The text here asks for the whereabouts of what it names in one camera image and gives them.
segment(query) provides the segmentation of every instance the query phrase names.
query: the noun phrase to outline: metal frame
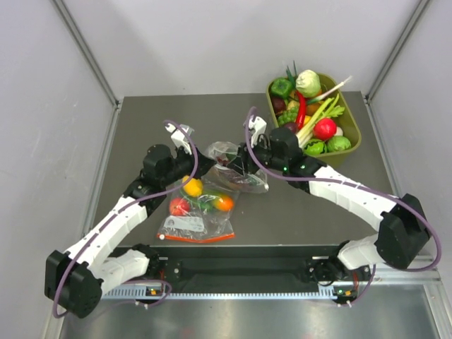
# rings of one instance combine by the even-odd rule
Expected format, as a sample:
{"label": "metal frame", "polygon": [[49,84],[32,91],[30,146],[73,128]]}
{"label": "metal frame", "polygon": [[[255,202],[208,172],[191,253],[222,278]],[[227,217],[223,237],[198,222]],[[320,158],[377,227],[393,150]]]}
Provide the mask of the metal frame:
{"label": "metal frame", "polygon": [[371,101],[375,97],[376,92],[379,90],[381,84],[388,75],[388,72],[391,70],[392,65],[405,46],[408,38],[413,33],[413,30],[416,28],[417,24],[420,21],[420,18],[422,17],[422,14],[425,13],[425,10],[427,9],[430,2],[431,0],[420,0],[417,3],[415,10],[412,12],[410,19],[403,28],[399,38],[397,39],[397,42],[391,50],[391,53],[389,53],[388,58],[385,60],[383,66],[381,67],[381,70],[376,76],[374,83],[372,83],[369,93],[365,95],[368,101]]}
{"label": "metal frame", "polygon": [[100,86],[105,92],[105,95],[108,97],[108,100],[110,100],[110,102],[117,107],[119,105],[119,100],[117,99],[107,79],[105,78],[102,70],[100,69],[99,64],[97,63],[88,44],[86,43],[80,30],[78,29],[78,26],[75,20],[73,19],[71,13],[69,12],[66,4],[64,3],[63,0],[50,0],[50,1],[54,4],[56,11],[60,15],[61,19],[64,21],[64,24],[66,25],[68,31],[71,33],[72,38],[74,39],[81,54],[85,58],[89,67],[91,68],[91,71],[93,72],[94,76],[99,81]]}
{"label": "metal frame", "polygon": [[94,223],[94,217],[96,214],[97,204],[99,202],[100,190],[102,188],[102,183],[104,182],[105,172],[107,171],[107,163],[110,157],[110,152],[112,150],[112,144],[114,135],[116,133],[116,127],[118,125],[119,113],[121,111],[122,102],[114,108],[112,120],[110,121],[107,135],[102,147],[102,152],[100,154],[100,160],[97,164],[96,175],[93,182],[93,187],[91,188],[90,200],[88,202],[85,220],[83,222],[83,233],[81,237],[87,234]]}

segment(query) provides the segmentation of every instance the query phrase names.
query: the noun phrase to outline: cabbage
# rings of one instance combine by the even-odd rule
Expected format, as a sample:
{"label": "cabbage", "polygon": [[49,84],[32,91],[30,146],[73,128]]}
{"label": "cabbage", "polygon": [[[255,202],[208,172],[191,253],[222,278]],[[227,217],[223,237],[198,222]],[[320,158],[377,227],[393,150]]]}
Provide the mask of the cabbage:
{"label": "cabbage", "polygon": [[316,72],[306,70],[301,72],[297,78],[297,90],[303,94],[304,97],[313,97],[320,92],[320,78]]}

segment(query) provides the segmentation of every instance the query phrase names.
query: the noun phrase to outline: olive green basket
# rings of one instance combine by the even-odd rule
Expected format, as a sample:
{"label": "olive green basket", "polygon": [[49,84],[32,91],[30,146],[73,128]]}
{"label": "olive green basket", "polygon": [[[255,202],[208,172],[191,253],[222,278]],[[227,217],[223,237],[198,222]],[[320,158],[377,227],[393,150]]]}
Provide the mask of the olive green basket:
{"label": "olive green basket", "polygon": [[[324,92],[336,86],[336,82],[331,77],[321,73],[318,73],[318,75],[320,77],[320,82],[322,84],[322,89]],[[273,122],[274,127],[278,127],[278,120],[276,119],[276,114],[273,110],[270,98],[270,87],[272,83],[273,81],[268,84],[266,94],[268,105],[270,106],[271,121]],[[344,131],[344,136],[346,136],[350,140],[352,147],[348,150],[341,150],[340,152],[325,153],[316,156],[318,159],[326,162],[331,167],[340,166],[344,162],[345,158],[351,152],[356,150],[361,144],[361,132],[359,131],[355,118],[353,118],[353,114],[350,111],[350,108],[348,107],[342,92],[340,90],[337,90],[330,96],[335,97],[337,93],[339,93],[338,105],[345,107],[345,111],[340,117],[335,118],[335,120],[338,123],[338,126]]]}

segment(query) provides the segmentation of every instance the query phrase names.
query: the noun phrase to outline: plastic bag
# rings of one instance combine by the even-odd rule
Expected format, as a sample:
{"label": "plastic bag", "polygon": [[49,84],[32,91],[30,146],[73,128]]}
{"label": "plastic bag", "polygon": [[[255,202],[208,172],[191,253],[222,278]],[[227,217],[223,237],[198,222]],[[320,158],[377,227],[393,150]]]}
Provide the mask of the plastic bag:
{"label": "plastic bag", "polygon": [[206,177],[212,182],[217,182],[235,191],[246,193],[265,193],[268,191],[267,174],[261,170],[255,174],[241,175],[233,169],[225,167],[237,156],[239,146],[230,143],[217,141],[211,144],[206,151],[206,155],[217,161]]}
{"label": "plastic bag", "polygon": [[[200,185],[199,191],[196,187],[193,189],[195,183]],[[231,239],[235,234],[230,216],[238,197],[238,191],[220,187],[207,179],[192,179],[170,196],[170,216],[162,223],[157,237],[197,243]]]}

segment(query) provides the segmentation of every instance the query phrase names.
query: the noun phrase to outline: metal corner post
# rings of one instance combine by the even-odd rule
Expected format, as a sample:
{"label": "metal corner post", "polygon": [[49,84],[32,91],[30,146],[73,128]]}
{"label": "metal corner post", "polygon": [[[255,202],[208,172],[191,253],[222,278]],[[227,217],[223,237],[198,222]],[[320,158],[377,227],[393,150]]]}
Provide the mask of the metal corner post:
{"label": "metal corner post", "polygon": [[419,2],[417,3],[415,10],[412,12],[410,19],[408,20],[407,24],[403,28],[399,38],[397,39],[397,42],[395,43],[394,47],[391,50],[391,53],[389,53],[383,66],[381,67],[381,70],[379,71],[378,75],[376,76],[375,81],[372,83],[369,93],[367,93],[364,96],[367,99],[367,102],[369,104],[371,103],[372,99],[375,97],[376,92],[379,90],[381,84],[383,83],[384,79],[388,75],[388,72],[391,70],[392,65],[398,58],[400,52],[403,50],[403,47],[405,46],[406,42],[408,41],[408,38],[413,33],[414,29],[416,28],[417,24],[420,21],[420,18],[427,10],[427,7],[431,3],[431,1],[432,0],[419,0]]}
{"label": "metal corner post", "polygon": [[66,4],[64,3],[64,0],[50,0],[50,1],[54,4],[56,11],[60,15],[61,19],[64,21],[64,24],[66,25],[69,32],[71,33],[75,43],[77,44],[77,47],[81,51],[83,57],[85,58],[89,67],[91,68],[91,71],[93,72],[96,79],[99,81],[99,84],[103,88],[105,95],[108,97],[110,102],[115,107],[117,107],[119,105],[119,100],[117,99],[112,88],[110,87],[109,83],[107,82],[107,79],[105,78],[103,72],[101,71],[99,64],[97,63],[95,57],[93,56],[93,53],[91,52],[88,44],[86,43],[85,39],[83,38],[80,30],[78,29],[78,26],[77,26],[75,20],[73,19]]}

